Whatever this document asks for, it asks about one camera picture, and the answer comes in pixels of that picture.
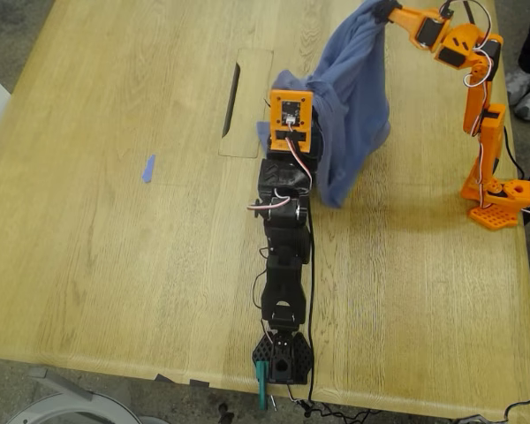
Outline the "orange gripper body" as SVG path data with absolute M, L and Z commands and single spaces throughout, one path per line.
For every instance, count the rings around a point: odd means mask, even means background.
M 413 32 L 413 44 L 419 49 L 436 49 L 449 27 L 451 13 L 439 12 L 436 16 L 419 13 L 417 20 Z

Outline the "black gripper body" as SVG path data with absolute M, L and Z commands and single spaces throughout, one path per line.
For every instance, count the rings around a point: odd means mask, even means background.
M 258 126 L 258 137 L 265 150 L 265 157 L 261 160 L 258 177 L 259 198 L 272 198 L 275 189 L 280 193 L 285 193 L 288 190 L 293 190 L 299 194 L 308 193 L 322 158 L 322 134 L 319 127 L 313 126 L 309 153 L 305 153 L 303 148 L 298 148 L 296 142 L 293 143 L 295 153 L 304 163 L 309 174 L 302 168 L 291 151 L 280 152 L 269 148 L 270 132 L 267 125 Z

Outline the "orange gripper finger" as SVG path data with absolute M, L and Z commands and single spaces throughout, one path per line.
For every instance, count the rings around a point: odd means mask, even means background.
M 423 19 L 420 10 L 404 7 L 399 1 L 378 1 L 375 5 L 377 22 L 418 22 Z
M 407 32 L 416 32 L 420 28 L 420 14 L 410 12 L 392 12 L 388 16 L 378 18 L 382 23 L 392 23 Z

